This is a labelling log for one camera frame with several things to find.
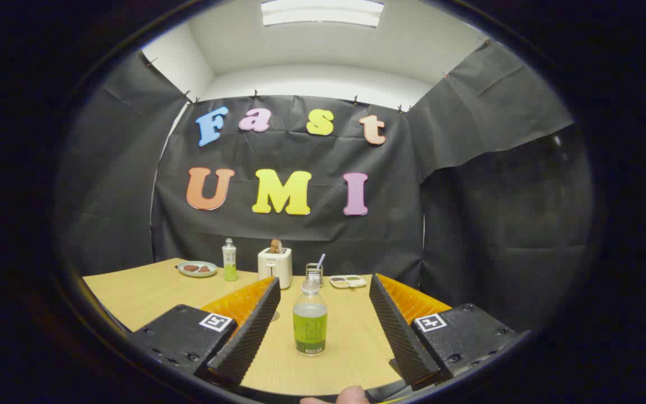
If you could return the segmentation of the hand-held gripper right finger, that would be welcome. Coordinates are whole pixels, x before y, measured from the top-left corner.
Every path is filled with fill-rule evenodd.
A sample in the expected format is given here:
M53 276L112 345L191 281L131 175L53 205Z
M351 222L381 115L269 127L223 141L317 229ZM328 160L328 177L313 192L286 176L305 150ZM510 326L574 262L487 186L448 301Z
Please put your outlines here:
M372 276L369 297L415 391L476 370L525 337L474 304L451 307L383 274Z

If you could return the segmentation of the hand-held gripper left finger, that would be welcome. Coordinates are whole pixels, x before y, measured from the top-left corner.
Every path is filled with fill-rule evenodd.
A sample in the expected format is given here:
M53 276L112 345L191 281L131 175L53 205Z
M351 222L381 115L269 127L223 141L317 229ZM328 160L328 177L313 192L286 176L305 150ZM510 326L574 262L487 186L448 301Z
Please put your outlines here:
M130 340L173 370L241 384L279 303L279 279L260 279L200 309L175 305L131 333Z

